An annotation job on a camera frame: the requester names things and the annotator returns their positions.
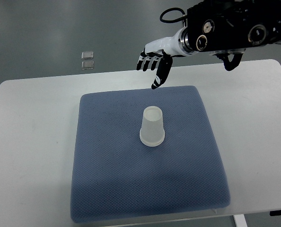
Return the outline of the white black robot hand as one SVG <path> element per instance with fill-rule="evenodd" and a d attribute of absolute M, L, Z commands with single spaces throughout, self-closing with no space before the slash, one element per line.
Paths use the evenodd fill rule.
<path fill-rule="evenodd" d="M 151 85 L 152 89 L 156 89 L 167 80 L 173 63 L 172 57 L 185 57 L 192 54 L 193 50 L 188 43 L 187 29 L 179 29 L 173 37 L 160 38 L 146 44 L 140 53 L 136 70 L 140 70 L 144 62 L 142 70 L 146 71 L 151 61 L 150 69 L 154 70 L 160 60 L 154 82 Z"/>

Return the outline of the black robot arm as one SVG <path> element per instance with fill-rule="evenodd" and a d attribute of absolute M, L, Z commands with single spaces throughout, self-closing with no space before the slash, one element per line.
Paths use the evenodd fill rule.
<path fill-rule="evenodd" d="M 145 45 L 137 70 L 155 70 L 152 89 L 168 78 L 174 57 L 208 52 L 227 71 L 235 69 L 247 48 L 281 45 L 281 0 L 204 0 L 181 11 L 174 36 Z"/>

